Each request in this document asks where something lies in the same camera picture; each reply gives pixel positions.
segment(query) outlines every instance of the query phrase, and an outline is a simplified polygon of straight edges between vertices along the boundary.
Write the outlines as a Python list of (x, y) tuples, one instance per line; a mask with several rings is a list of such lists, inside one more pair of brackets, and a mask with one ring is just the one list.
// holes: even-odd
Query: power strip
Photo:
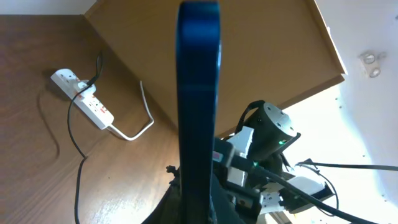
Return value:
[[(80, 80), (70, 69), (63, 68), (56, 71), (51, 79), (69, 96), (73, 99), (76, 94), (82, 91), (87, 86), (88, 80)], [(155, 121), (149, 112), (147, 101), (145, 99), (144, 87), (140, 81), (142, 99), (144, 100), (144, 106), (147, 114), (150, 118), (150, 122), (135, 136), (128, 137), (123, 134), (118, 128), (112, 125), (113, 115), (109, 112), (106, 107), (95, 97), (94, 92), (96, 87), (93, 84), (89, 89), (85, 90), (75, 99), (75, 104), (101, 129), (109, 128), (119, 134), (122, 138), (128, 141), (137, 139), (144, 131), (151, 127)]]

